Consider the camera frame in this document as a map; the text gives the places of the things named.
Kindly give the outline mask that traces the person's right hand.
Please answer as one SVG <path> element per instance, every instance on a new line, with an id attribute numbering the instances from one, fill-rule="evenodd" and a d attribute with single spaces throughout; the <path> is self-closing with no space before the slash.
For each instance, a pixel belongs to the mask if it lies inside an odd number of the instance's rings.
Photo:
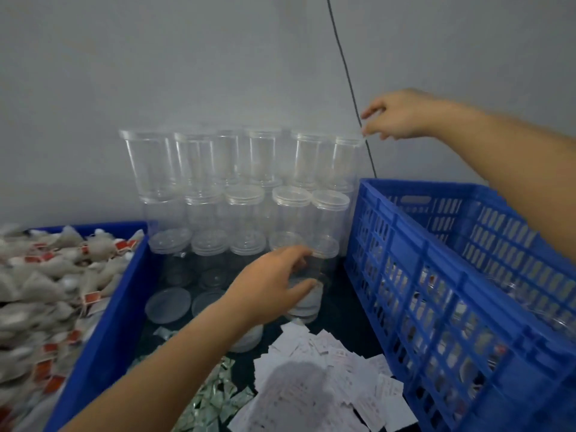
<path id="1" fill-rule="evenodd" d="M 385 93 L 361 113 L 362 128 L 367 122 L 385 123 L 388 137 L 380 137 L 382 140 L 433 137 L 446 122 L 451 107 L 450 101 L 415 89 Z"/>

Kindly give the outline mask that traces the person's left hand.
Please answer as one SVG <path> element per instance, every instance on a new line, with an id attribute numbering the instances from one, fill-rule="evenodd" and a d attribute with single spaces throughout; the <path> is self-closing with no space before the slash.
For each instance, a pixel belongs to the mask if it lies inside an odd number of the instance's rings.
<path id="1" fill-rule="evenodd" d="M 227 310 L 251 328 L 277 319 L 293 307 L 286 306 L 291 273 L 305 266 L 312 250 L 305 245 L 280 247 L 244 268 L 230 285 L 222 302 Z"/>

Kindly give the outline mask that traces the clear plastic jar with lid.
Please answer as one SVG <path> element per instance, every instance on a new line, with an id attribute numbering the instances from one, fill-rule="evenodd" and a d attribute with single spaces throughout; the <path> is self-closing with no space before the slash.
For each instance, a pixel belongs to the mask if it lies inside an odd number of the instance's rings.
<path id="1" fill-rule="evenodd" d="M 305 258 L 304 267 L 292 271 L 289 286 L 310 278 L 323 283 L 323 295 L 328 291 L 339 261 L 340 246 L 335 238 L 325 234 L 313 234 L 308 238 L 303 238 L 294 232 L 275 232 L 270 235 L 268 242 L 272 251 L 300 244 L 312 249 L 312 255 Z"/>

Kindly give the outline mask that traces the person's right forearm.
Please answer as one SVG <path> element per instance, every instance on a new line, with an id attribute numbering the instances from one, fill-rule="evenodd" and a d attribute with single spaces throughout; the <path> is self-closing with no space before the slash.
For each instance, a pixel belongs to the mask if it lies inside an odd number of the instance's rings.
<path id="1" fill-rule="evenodd" d="M 428 133 L 576 264 L 576 139 L 454 102 L 430 108 Z"/>

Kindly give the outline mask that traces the person's left forearm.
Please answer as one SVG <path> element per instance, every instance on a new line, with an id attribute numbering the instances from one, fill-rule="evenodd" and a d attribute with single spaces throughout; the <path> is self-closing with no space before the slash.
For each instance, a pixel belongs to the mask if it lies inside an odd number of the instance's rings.
<path id="1" fill-rule="evenodd" d="M 245 303 L 221 298 L 60 432 L 170 432 L 205 379 L 251 325 Z"/>

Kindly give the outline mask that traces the translucent plastic lid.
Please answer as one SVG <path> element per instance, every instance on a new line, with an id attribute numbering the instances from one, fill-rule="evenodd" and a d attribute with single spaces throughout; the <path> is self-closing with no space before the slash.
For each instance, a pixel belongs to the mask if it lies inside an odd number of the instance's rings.
<path id="1" fill-rule="evenodd" d="M 217 302 L 225 294 L 224 290 L 215 289 L 201 292 L 191 303 L 191 315 L 196 318 L 208 306 Z"/>
<path id="2" fill-rule="evenodd" d="M 263 327 L 263 325 L 257 325 L 251 328 L 246 334 L 243 335 L 243 337 L 241 337 L 237 342 L 234 343 L 232 347 L 229 348 L 228 352 L 241 354 L 254 349 L 262 340 Z"/>
<path id="3" fill-rule="evenodd" d="M 191 294 L 183 288 L 169 288 L 153 294 L 145 305 L 146 318 L 153 324 L 170 324 L 190 310 Z"/>

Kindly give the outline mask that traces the pile of white paper slips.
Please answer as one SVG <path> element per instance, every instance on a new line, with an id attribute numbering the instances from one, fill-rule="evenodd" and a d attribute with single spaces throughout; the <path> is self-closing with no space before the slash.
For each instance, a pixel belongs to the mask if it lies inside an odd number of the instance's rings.
<path id="1" fill-rule="evenodd" d="M 253 361 L 229 432 L 420 432 L 383 353 L 366 358 L 299 319 Z"/>

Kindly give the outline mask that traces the pile of green silver sachets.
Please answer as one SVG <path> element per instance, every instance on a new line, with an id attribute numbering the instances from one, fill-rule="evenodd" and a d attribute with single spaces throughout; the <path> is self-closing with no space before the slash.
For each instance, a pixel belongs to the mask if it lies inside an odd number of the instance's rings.
<path id="1" fill-rule="evenodd" d="M 255 397 L 253 350 L 259 344 L 248 352 L 230 352 L 223 356 L 199 386 L 170 432 L 220 432 L 221 426 L 225 426 Z"/>

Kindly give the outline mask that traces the blue perforated plastic crate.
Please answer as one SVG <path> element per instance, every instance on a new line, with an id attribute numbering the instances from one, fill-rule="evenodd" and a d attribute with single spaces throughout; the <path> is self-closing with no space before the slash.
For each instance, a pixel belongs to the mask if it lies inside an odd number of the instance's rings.
<path id="1" fill-rule="evenodd" d="M 494 190 L 362 179 L 344 266 L 421 432 L 576 432 L 576 267 Z"/>

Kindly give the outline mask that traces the stack of clear empty jars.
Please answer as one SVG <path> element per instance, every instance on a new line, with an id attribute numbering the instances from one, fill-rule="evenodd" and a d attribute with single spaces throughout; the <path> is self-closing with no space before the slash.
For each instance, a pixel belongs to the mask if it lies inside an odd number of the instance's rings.
<path id="1" fill-rule="evenodd" d="M 364 146 L 359 135 L 206 125 L 119 135 L 150 250 L 166 255 L 164 287 L 226 289 L 270 249 L 276 232 L 333 237 L 339 265 Z"/>

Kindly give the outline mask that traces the blue solid plastic bin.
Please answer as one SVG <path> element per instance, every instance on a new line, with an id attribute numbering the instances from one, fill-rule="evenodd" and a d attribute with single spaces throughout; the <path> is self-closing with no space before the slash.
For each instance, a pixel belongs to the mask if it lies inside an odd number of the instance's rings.
<path id="1" fill-rule="evenodd" d="M 125 374 L 146 321 L 145 305 L 155 292 L 161 262 L 145 236 L 76 361 L 44 432 L 58 432 Z"/>

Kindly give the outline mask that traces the batch of filled clear jars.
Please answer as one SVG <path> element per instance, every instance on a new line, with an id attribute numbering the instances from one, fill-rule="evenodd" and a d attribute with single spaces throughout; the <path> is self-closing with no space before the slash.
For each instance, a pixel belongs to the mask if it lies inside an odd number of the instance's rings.
<path id="1" fill-rule="evenodd" d="M 487 278 L 495 297 L 452 288 L 357 249 L 347 271 L 421 432 L 576 432 L 576 319 Z"/>

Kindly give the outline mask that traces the pile of white tea bags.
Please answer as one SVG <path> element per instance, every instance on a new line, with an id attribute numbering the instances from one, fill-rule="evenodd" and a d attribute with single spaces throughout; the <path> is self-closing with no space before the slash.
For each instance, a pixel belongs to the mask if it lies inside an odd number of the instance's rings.
<path id="1" fill-rule="evenodd" d="M 144 238 L 0 227 L 0 432 L 42 432 Z"/>

